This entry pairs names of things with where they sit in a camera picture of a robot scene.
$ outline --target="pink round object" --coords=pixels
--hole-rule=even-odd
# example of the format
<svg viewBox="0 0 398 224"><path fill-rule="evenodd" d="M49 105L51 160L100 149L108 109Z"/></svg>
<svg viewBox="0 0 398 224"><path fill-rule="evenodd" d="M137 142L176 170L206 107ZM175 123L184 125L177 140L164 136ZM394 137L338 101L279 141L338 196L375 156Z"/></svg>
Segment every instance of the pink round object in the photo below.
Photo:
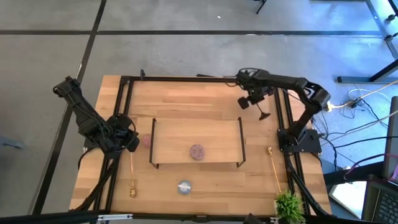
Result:
<svg viewBox="0 0 398 224"><path fill-rule="evenodd" d="M150 147L150 134L145 134L142 137L142 143L144 143L145 147Z"/></svg>
<svg viewBox="0 0 398 224"><path fill-rule="evenodd" d="M192 158L200 160L205 156L205 150L203 146L196 144L191 147L189 154L192 156Z"/></svg>

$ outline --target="wooden table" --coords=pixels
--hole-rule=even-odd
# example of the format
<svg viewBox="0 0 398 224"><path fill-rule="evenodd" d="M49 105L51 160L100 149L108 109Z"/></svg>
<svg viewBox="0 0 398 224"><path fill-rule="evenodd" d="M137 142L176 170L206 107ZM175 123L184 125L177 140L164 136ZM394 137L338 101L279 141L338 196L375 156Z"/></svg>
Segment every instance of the wooden table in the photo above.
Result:
<svg viewBox="0 0 398 224"><path fill-rule="evenodd" d="M105 76L96 103L97 112L107 119L112 115L120 76ZM121 155L112 201L112 212L175 213L208 215L275 215L273 201L278 194L271 160L266 152L273 148L273 157L282 190L287 178L282 153L279 152L276 130L279 128L275 97L259 103L271 115L259 121L256 106L242 110L237 99L246 95L240 88L224 83L135 81L129 117L136 124L139 138L151 133L152 119L209 122L242 117L246 162L235 163L161 164L155 169L149 163L149 148L140 144L133 154L134 185L137 195L129 196L131 184L130 153ZM294 120L303 113L301 102L291 98ZM317 202L331 212L319 160L301 153L305 183ZM70 208L79 206L98 181L103 153L95 149L81 162ZM192 183L189 195L180 195L177 184ZM103 191L104 208L108 187Z"/></svg>

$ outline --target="computer monitor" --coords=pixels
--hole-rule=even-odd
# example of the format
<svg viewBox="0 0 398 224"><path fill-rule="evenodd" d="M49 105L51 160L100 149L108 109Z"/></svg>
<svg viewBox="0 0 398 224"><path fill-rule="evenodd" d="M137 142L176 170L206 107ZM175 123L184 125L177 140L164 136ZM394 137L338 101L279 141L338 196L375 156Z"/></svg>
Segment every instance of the computer monitor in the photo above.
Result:
<svg viewBox="0 0 398 224"><path fill-rule="evenodd" d="M398 96L394 96L391 100L391 113L398 110ZM390 117L388 122L387 136L398 136L398 116ZM390 138L386 140L386 154L398 155L398 138ZM393 157L384 157L383 177L389 180L394 173L398 159ZM391 182L398 184L398 176Z"/></svg>

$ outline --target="black cable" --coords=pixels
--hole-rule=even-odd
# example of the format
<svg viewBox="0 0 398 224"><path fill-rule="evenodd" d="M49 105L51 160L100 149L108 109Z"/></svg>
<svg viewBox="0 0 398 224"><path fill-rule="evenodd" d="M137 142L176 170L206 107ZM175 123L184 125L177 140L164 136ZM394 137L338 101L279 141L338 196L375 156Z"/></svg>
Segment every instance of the black cable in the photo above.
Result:
<svg viewBox="0 0 398 224"><path fill-rule="evenodd" d="M260 69L259 68L241 68L241 69L239 69L239 71L242 71L242 70L256 70L256 71L258 71Z"/></svg>
<svg viewBox="0 0 398 224"><path fill-rule="evenodd" d="M385 156L385 154L378 154L378 155L371 156L371 157L368 157L368 158L365 158L365 159L361 159L361 160L358 161L358 162L354 162L353 167L352 167L346 174L344 174L343 178L344 178L345 180L347 180L347 178L346 178L347 174L349 174L353 169L355 169L356 166L360 166L360 165L359 165L360 163L362 163L362 162L364 162L364 161L371 160L371 159L375 159L375 158L381 157L381 156Z"/></svg>
<svg viewBox="0 0 398 224"><path fill-rule="evenodd" d="M343 117L345 117L345 118L348 118L348 119L354 119L355 118L355 111L356 111L356 109L354 109L354 112L351 112L351 117L349 117L349 116L347 116L347 115L345 115L344 114L344 110L345 110L345 106L343 107L343 109L341 110L341 115L343 116Z"/></svg>
<svg viewBox="0 0 398 224"><path fill-rule="evenodd" d="M367 102L365 101L365 99L362 99L362 101L371 109L372 114L373 114L378 120L380 120L380 118L377 116L377 114L373 111L373 108L371 107L371 105L370 105L369 103L367 103ZM388 125L387 125L386 123L384 123L384 122L381 121L381 124L383 124L385 127L388 128Z"/></svg>
<svg viewBox="0 0 398 224"><path fill-rule="evenodd" d="M228 83L225 83L225 85L227 85L227 86L229 86L229 87L236 87L238 84L235 84L235 85L230 85L230 84L228 84Z"/></svg>
<svg viewBox="0 0 398 224"><path fill-rule="evenodd" d="M331 145L332 149L333 149L334 152L335 152L335 159L334 159L334 161L333 161L333 164L335 165L335 171L337 171L337 150L336 150L336 147L335 147L335 145L334 145L333 143L331 143L331 141L329 141L327 138L324 138L324 137L321 137L321 138L324 139L324 140L326 140L326 141Z"/></svg>
<svg viewBox="0 0 398 224"><path fill-rule="evenodd" d="M94 189L91 191L89 196L83 201L83 203L77 207L75 210L88 210L90 205L93 203L95 197L98 195L100 190L104 187L104 184L108 181L109 177L113 173L116 167L116 160L113 159L111 165L109 165L108 169L105 172L105 175L102 179L100 179Z"/></svg>
<svg viewBox="0 0 398 224"><path fill-rule="evenodd" d="M315 120L314 120L314 122L313 122L313 125L315 125L315 127L318 129L318 131L320 132L321 131L321 129L318 127L318 125L315 123Z"/></svg>
<svg viewBox="0 0 398 224"><path fill-rule="evenodd" d="M328 122L326 121L326 118L323 115L323 110L321 110L321 115L322 115L323 120L325 121L326 138L328 138L329 137L329 127L328 127Z"/></svg>
<svg viewBox="0 0 398 224"><path fill-rule="evenodd" d="M371 122L366 123L366 124L364 124L364 125L361 125L361 126L359 126L359 127L350 129L350 130L346 131L345 133L330 133L329 135L331 135L331 134L347 134L347 133L350 132L350 131L354 131L354 130L357 130L358 128L365 127L366 125L371 124L371 123L374 123L374 122L375 122L375 121L371 121Z"/></svg>
<svg viewBox="0 0 398 224"><path fill-rule="evenodd" d="M133 142L133 140L137 137L137 131L136 131L136 125L134 124L134 122L131 121L132 127L134 128L134 135L131 138L131 140L129 141L129 143L126 144L126 146L124 148L128 148L130 146L130 144Z"/></svg>
<svg viewBox="0 0 398 224"><path fill-rule="evenodd" d="M305 91L305 90L307 90L307 91L308 91L308 92L306 92L306 93L305 93L305 94L306 94L306 96L309 96L309 95L311 95L311 93L312 93L312 92L311 92L311 89L308 89L307 87L305 87L305 88L304 88L304 91Z"/></svg>
<svg viewBox="0 0 398 224"><path fill-rule="evenodd" d="M344 158L346 158L347 160L349 160L349 161L350 161L350 162L352 162L353 164L355 163L355 161L353 161L352 159L350 159L350 158L348 158L348 157L344 156L342 153L340 153L340 152L337 152L337 154L339 154L339 155L343 156Z"/></svg>
<svg viewBox="0 0 398 224"><path fill-rule="evenodd" d="M390 138L398 138L398 136L384 136L384 137L377 137L377 138L369 138L369 139L363 139L363 140L359 140L359 141L355 141L355 142L351 142L342 146L336 146L335 148L339 148L339 147L345 147L345 146L350 146L352 144L356 144L359 142L364 142L364 141L370 141L370 140L376 140L376 139L390 139Z"/></svg>
<svg viewBox="0 0 398 224"><path fill-rule="evenodd" d="M319 160L319 163L321 164L321 167L322 167L322 160L321 160L321 158L319 158L319 156L318 156L315 152L311 152L311 154L312 154L313 156L315 156L315 157Z"/></svg>
<svg viewBox="0 0 398 224"><path fill-rule="evenodd" d="M91 150L93 150L93 149L94 149L94 148L87 148L87 151L85 151L85 152L80 156L79 162L77 163L77 170L80 169L80 163L81 163L81 160L83 159L83 157L84 157L87 153L89 153Z"/></svg>

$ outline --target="black stand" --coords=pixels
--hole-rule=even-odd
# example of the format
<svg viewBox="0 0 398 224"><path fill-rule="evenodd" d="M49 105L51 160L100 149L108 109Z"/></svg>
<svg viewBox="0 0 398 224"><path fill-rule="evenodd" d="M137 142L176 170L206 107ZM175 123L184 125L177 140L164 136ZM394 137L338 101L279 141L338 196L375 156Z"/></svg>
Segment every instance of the black stand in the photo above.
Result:
<svg viewBox="0 0 398 224"><path fill-rule="evenodd" d="M259 14L260 10L262 9L262 7L264 6L264 4L266 3L267 0L261 0L261 1L262 1L261 6L260 6L259 10L257 10L257 12L256 12L257 15Z"/></svg>
<svg viewBox="0 0 398 224"><path fill-rule="evenodd" d="M398 60L395 60L387 67L383 68L380 72L377 72L372 77L337 77L339 83L392 83L396 81L397 77L388 77L394 71L398 70Z"/></svg>
<svg viewBox="0 0 398 224"><path fill-rule="evenodd" d="M367 181L369 179L369 175L371 174L382 179L382 170L383 162L376 162L373 164L354 168L354 170L346 176L346 179L344 179L344 175L346 175L348 170L341 170L331 172L329 174L324 174L323 178L325 180L326 186L355 181Z"/></svg>
<svg viewBox="0 0 398 224"><path fill-rule="evenodd" d="M394 10L395 14L391 14L390 16L388 16L387 20L393 21L396 18L396 16L398 16L398 9L393 0L388 0L388 2L390 3L391 8L392 8L392 10Z"/></svg>

